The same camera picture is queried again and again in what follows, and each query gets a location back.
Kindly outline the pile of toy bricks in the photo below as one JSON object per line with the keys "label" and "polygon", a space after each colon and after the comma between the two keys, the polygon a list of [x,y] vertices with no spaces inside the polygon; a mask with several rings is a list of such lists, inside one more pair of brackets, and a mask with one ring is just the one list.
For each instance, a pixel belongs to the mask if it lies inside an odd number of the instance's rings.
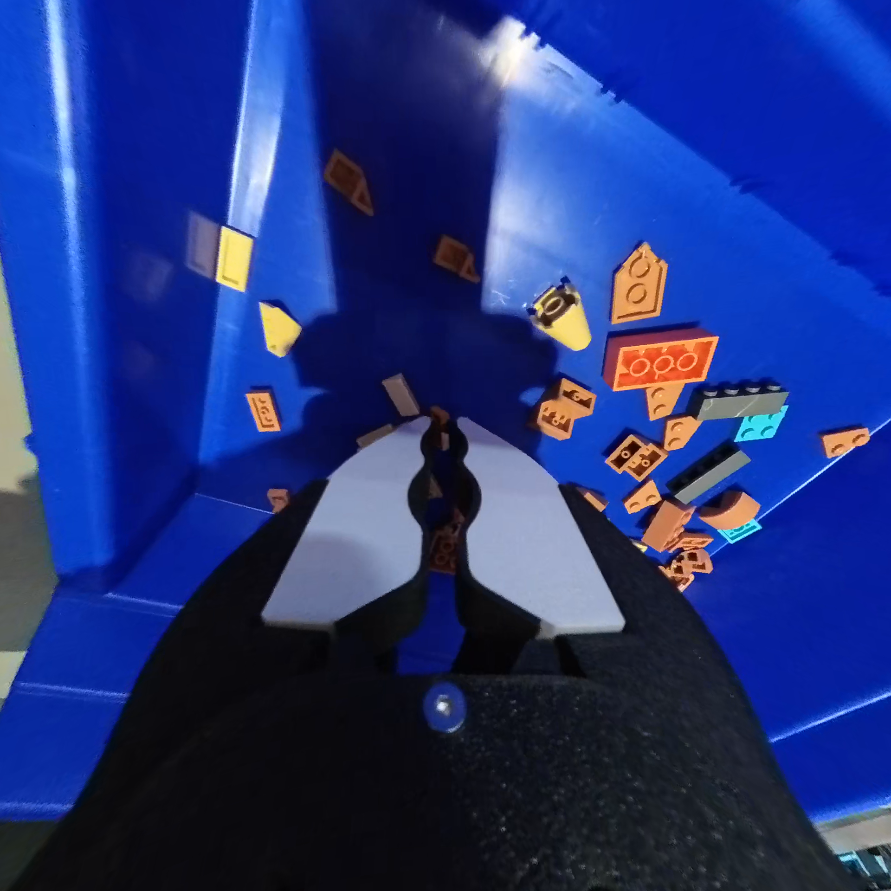
{"label": "pile of toy bricks", "polygon": [[543,295],[532,294],[536,245],[524,236],[575,237],[592,248],[594,211],[578,196],[584,168],[545,193],[532,213],[509,210],[499,223],[493,192],[506,169],[498,140],[434,139],[330,152],[297,163],[273,162],[272,217],[245,228],[226,219],[222,202],[184,211],[184,263],[212,279],[224,224],[251,257],[247,290],[222,285],[208,352],[198,491],[231,504],[241,526],[259,528],[276,507],[323,480],[358,445],[373,421],[394,420],[379,378],[407,379],[420,400],[407,419],[436,422],[441,409],[468,416],[536,454],[543,443],[576,445],[545,465],[561,481],[589,477],[600,462],[650,482],[680,449],[672,432],[674,391],[693,386],[702,400],[742,403],[730,417],[774,415],[792,391],[810,398],[822,418],[844,395],[862,402],[867,337],[852,323],[816,321],[815,305],[779,286],[746,288],[728,239],[711,239],[707,282],[685,292],[705,317],[697,323],[607,330],[614,296],[640,321],[649,294],[665,286],[666,263],[646,243],[631,246],[616,273],[598,272],[594,289],[577,293],[555,279],[562,257],[544,257]]}

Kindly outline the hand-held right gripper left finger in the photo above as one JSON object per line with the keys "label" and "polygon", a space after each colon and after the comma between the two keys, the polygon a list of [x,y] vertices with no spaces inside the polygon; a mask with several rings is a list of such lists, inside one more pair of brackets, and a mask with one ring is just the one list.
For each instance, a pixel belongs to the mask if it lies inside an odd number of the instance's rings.
{"label": "hand-held right gripper left finger", "polygon": [[262,618],[332,630],[413,580],[429,546],[429,418],[410,420],[330,474]]}

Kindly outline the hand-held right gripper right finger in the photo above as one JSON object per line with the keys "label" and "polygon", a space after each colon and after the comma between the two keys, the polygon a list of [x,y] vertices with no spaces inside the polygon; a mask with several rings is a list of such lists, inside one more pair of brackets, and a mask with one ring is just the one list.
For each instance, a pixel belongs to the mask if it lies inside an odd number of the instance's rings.
{"label": "hand-held right gripper right finger", "polygon": [[480,491],[465,527],[472,582],[528,618],[536,637],[619,633],[618,607],[556,479],[465,417],[463,467]]}

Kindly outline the blue plastic bin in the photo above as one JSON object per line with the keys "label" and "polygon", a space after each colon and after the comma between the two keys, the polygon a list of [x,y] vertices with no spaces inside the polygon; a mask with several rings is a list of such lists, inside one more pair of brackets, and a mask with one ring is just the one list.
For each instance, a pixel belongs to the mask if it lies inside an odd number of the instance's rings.
{"label": "blue plastic bin", "polygon": [[59,586],[2,710],[58,820],[200,581],[389,423],[610,499],[615,269],[775,381],[689,589],[816,820],[889,808],[889,2],[2,2],[2,263]]}

